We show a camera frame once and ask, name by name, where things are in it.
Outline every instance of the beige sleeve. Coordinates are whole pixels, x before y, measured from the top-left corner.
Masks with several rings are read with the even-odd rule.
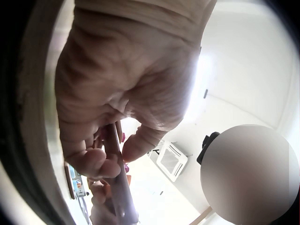
[[[199,44],[217,0],[75,0],[78,8],[124,17]]]

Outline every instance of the white wall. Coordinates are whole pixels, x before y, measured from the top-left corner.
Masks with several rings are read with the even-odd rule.
[[[148,156],[130,163],[129,168],[130,190],[141,225],[189,225],[200,215]]]

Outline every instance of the black object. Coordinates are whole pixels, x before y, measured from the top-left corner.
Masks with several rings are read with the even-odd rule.
[[[212,143],[212,141],[219,136],[219,132],[214,132],[210,136],[205,136],[203,143],[202,143],[202,151],[200,152],[200,155],[197,158],[197,162],[201,165],[203,156],[208,148],[208,146]]]

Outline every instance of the finger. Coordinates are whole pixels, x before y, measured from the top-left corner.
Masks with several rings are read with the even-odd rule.
[[[94,143],[94,138],[93,137],[90,137],[88,139],[85,140],[85,145],[86,145],[86,148],[91,148],[93,147],[93,143]]]
[[[90,190],[93,194],[93,197],[95,197],[94,200],[97,201],[98,204],[103,204],[105,202],[105,191],[103,184],[101,184],[100,181],[93,183],[90,186]]]
[[[101,166],[106,160],[106,154],[102,149],[88,148],[66,157],[65,160],[81,175],[96,178],[100,176]]]
[[[93,225],[117,225],[117,217],[103,204],[92,207],[90,219]]]
[[[114,178],[121,172],[120,166],[115,160],[106,159],[100,168],[100,176]]]
[[[157,146],[166,131],[154,130],[141,125],[136,134],[131,135],[124,143],[122,156],[125,162],[131,162]]]

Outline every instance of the wrinkled skin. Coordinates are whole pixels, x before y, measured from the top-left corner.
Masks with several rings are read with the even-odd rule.
[[[64,156],[92,180],[115,177],[120,168],[114,156],[92,147],[101,128],[135,118],[142,125],[124,143],[124,160],[153,149],[183,119],[200,45],[132,20],[74,13],[55,78]],[[103,201],[95,202],[97,217]]]

